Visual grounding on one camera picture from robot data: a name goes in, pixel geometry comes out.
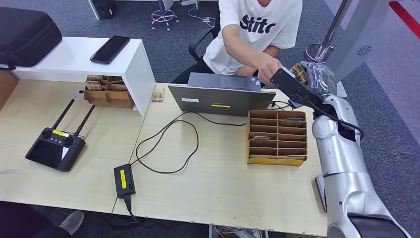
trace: man's hand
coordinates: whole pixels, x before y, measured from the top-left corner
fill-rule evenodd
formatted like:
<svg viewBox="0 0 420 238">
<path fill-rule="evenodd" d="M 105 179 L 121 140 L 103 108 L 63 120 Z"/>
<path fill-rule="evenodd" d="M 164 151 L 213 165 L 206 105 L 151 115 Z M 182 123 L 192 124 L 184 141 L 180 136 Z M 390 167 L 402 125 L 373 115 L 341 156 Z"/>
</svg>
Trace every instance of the man's hand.
<svg viewBox="0 0 420 238">
<path fill-rule="evenodd" d="M 271 57 L 266 53 L 262 53 L 258 63 L 258 78 L 261 82 L 271 85 L 270 79 L 283 65 L 276 58 Z"/>
<path fill-rule="evenodd" d="M 233 73 L 233 75 L 238 75 L 238 76 L 252 76 L 255 71 L 257 71 L 256 68 L 252 68 L 249 66 L 243 66 L 240 67 L 235 73 Z"/>
</svg>

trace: smartphone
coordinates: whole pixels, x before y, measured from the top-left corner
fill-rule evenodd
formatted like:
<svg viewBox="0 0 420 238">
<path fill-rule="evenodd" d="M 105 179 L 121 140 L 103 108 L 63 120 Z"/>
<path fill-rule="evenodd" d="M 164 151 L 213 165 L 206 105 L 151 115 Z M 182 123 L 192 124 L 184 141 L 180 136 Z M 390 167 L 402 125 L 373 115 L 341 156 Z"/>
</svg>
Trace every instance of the smartphone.
<svg viewBox="0 0 420 238">
<path fill-rule="evenodd" d="M 91 57 L 91 61 L 101 64 L 110 64 L 120 51 L 128 44 L 130 38 L 123 36 L 112 36 L 101 48 Z"/>
</svg>

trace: small box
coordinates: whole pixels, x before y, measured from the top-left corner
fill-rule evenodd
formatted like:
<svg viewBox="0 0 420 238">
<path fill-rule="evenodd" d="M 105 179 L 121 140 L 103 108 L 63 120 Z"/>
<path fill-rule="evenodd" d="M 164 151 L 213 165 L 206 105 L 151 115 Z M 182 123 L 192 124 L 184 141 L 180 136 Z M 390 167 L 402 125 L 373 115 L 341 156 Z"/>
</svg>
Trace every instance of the small box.
<svg viewBox="0 0 420 238">
<path fill-rule="evenodd" d="M 249 111 L 247 164 L 302 165 L 308 158 L 307 133 L 304 112 Z"/>
<path fill-rule="evenodd" d="M 0 110 L 6 104 L 19 80 L 9 72 L 0 72 Z"/>
<path fill-rule="evenodd" d="M 85 100 L 95 105 L 133 108 L 134 101 L 121 77 L 102 76 L 102 78 L 102 80 L 97 80 L 101 84 L 102 91 L 89 90 L 85 87 Z"/>
</svg>

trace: clear plastic bag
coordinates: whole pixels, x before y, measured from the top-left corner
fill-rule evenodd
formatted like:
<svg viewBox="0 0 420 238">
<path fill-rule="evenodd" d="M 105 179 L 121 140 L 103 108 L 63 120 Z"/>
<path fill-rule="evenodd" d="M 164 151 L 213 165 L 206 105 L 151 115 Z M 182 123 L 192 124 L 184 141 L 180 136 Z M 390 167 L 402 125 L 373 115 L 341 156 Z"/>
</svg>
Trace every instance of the clear plastic bag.
<svg viewBox="0 0 420 238">
<path fill-rule="evenodd" d="M 337 86 L 334 83 L 334 73 L 322 63 L 310 62 L 307 66 L 308 87 L 320 95 L 337 95 Z"/>
</svg>

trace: shoe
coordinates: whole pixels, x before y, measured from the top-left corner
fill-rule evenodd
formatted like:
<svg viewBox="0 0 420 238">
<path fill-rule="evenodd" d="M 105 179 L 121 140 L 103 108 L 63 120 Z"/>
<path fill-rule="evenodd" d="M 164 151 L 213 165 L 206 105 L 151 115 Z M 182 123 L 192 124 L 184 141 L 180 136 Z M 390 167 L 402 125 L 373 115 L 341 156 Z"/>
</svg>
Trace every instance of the shoe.
<svg viewBox="0 0 420 238">
<path fill-rule="evenodd" d="M 84 217 L 85 214 L 77 210 L 70 214 L 63 223 L 61 223 L 60 227 L 65 229 L 68 233 L 70 233 L 70 235 L 73 235 L 77 229 L 79 229 Z"/>
</svg>

